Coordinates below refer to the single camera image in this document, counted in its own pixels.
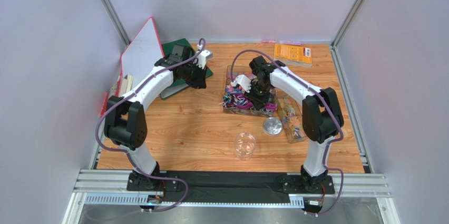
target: orange book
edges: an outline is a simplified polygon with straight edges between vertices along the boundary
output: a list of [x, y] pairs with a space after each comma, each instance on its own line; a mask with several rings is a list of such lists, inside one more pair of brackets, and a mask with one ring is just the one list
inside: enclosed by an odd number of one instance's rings
[[286, 65], [298, 65], [312, 67], [312, 54], [310, 48], [275, 44], [275, 60], [280, 60]]

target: transparent plastic container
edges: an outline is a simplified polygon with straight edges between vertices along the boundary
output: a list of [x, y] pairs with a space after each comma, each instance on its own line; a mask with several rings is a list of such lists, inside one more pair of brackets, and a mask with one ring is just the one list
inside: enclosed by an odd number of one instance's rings
[[293, 144], [308, 139], [302, 128], [302, 109], [300, 105], [281, 90], [276, 92], [276, 105], [288, 142]]
[[[249, 79], [254, 79], [255, 76], [251, 72], [250, 67], [242, 67], [242, 66], [235, 66], [233, 69], [233, 77], [237, 77], [238, 75], [246, 75]], [[273, 114], [276, 109], [272, 109], [272, 107], [276, 107], [276, 89], [271, 90], [271, 97], [268, 100], [268, 103], [271, 107], [271, 109], [261, 109], [261, 110], [255, 110], [254, 107], [252, 108], [243, 108], [243, 107], [236, 107], [234, 105], [229, 105], [227, 101], [230, 98], [231, 93], [235, 93], [235, 95], [243, 95], [242, 90], [239, 89], [233, 89], [231, 87], [231, 66], [228, 66], [226, 77], [225, 77], [225, 85], [224, 85], [224, 95], [223, 95], [223, 112], [224, 113], [230, 113], [230, 114], [241, 114], [241, 115], [252, 115], [252, 116], [262, 116], [262, 117], [273, 117]]]
[[234, 142], [234, 153], [240, 160], [248, 160], [256, 149], [256, 138], [250, 133], [241, 133]]

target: metal floor panel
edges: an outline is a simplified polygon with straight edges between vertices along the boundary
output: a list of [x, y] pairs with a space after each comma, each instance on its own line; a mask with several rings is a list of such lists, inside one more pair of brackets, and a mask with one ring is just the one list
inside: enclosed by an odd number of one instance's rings
[[[326, 200], [324, 208], [332, 203], [333, 199]], [[98, 223], [86, 218], [86, 210], [92, 218], [107, 219], [138, 209], [137, 206], [85, 204], [79, 223]], [[319, 218], [305, 216], [299, 208], [176, 207], [167, 212], [136, 213], [108, 223], [382, 224], [383, 221], [376, 198], [342, 198], [330, 214]]]

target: clear plastic cup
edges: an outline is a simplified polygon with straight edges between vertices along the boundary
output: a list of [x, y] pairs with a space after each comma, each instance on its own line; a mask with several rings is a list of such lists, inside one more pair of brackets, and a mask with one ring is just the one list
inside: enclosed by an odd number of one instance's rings
[[251, 158], [256, 149], [256, 138], [250, 133], [241, 133], [234, 142], [235, 154], [240, 160]]

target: book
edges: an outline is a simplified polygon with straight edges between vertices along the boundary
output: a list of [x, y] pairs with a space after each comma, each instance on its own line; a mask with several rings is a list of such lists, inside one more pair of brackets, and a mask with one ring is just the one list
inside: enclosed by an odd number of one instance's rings
[[126, 92], [129, 92], [132, 89], [133, 80], [134, 78], [130, 74], [122, 79], [118, 96], [123, 96]]
[[120, 88], [121, 88], [121, 85], [122, 85], [122, 76], [123, 75], [120, 73], [120, 75], [117, 78], [117, 81], [115, 82], [115, 84], [111, 87], [109, 92], [106, 93], [104, 101], [103, 101], [103, 106], [102, 106], [101, 111], [100, 111], [100, 116], [103, 116], [103, 114], [106, 112], [106, 106], [108, 104], [109, 98], [112, 97], [112, 96], [119, 96]]
[[[164, 51], [164, 55], [170, 54], [173, 51], [173, 48], [176, 44], [192, 47], [185, 38], [169, 43], [164, 43], [162, 44], [162, 50]], [[207, 69], [206, 77], [210, 77], [211, 75], [213, 75], [213, 72], [210, 69]], [[183, 79], [178, 79], [174, 83], [172, 83], [168, 88], [166, 88], [161, 92], [161, 99], [169, 98], [170, 96], [173, 96], [174, 94], [188, 87], [189, 86]]]
[[303, 46], [276, 44], [274, 59], [286, 65], [312, 67], [311, 50]]

